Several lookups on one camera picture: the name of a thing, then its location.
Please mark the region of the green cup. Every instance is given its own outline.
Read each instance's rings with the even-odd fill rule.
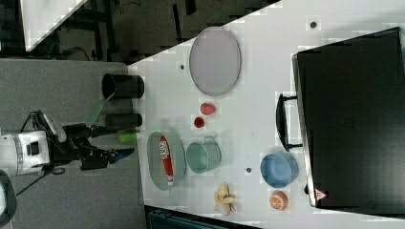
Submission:
[[[130,143],[130,142],[133,142],[133,141],[139,139],[139,134],[137,134],[133,130],[126,130],[126,131],[123,131],[121,134],[119,134],[118,138],[121,143],[125,144],[125,143]]]
[[[221,150],[214,136],[206,136],[202,142],[193,142],[187,148],[187,164],[196,174],[213,170],[221,163]]]

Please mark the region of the gray plate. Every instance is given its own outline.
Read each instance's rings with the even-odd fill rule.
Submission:
[[[230,31],[212,27],[202,31],[191,48],[190,73],[204,94],[229,92],[238,80],[241,52]]]

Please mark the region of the blue bowl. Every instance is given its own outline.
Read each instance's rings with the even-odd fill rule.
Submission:
[[[298,176],[298,165],[289,153],[265,156],[260,165],[262,177],[273,188],[284,188]]]

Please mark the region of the white table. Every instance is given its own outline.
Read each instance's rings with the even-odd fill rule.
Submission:
[[[30,52],[87,0],[20,0],[26,51]]]
[[[312,21],[317,22],[317,28],[309,27]],[[144,203],[261,228],[403,228],[405,221],[399,219],[310,207],[303,192],[306,173],[302,149],[292,150],[300,172],[282,189],[290,200],[285,212],[269,206],[268,198],[275,189],[264,183],[260,174],[261,159],[283,150],[275,129],[275,109],[279,93],[295,91],[291,57],[305,49],[395,26],[405,26],[403,0],[284,0],[251,13],[224,26],[240,45],[242,69],[233,91],[223,97],[208,97],[193,84],[187,60],[194,40],[129,66],[129,73],[144,76],[146,85],[144,98],[134,100],[144,115],[143,139],[139,141]],[[213,102],[218,111],[206,120],[206,129],[196,130],[192,122],[205,101]],[[291,143],[299,143],[295,101],[288,105]],[[177,132],[184,149],[204,135],[215,134],[222,164],[204,175],[187,168],[178,187],[160,191],[150,178],[146,156],[147,137],[155,130]],[[237,212],[229,217],[213,211],[213,193],[222,182],[230,184],[237,199]]]

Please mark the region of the teal mug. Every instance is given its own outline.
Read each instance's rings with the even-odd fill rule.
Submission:
[[[202,142],[193,142],[187,148],[187,164],[196,174],[213,170],[221,163],[221,151],[214,136],[206,136]]]

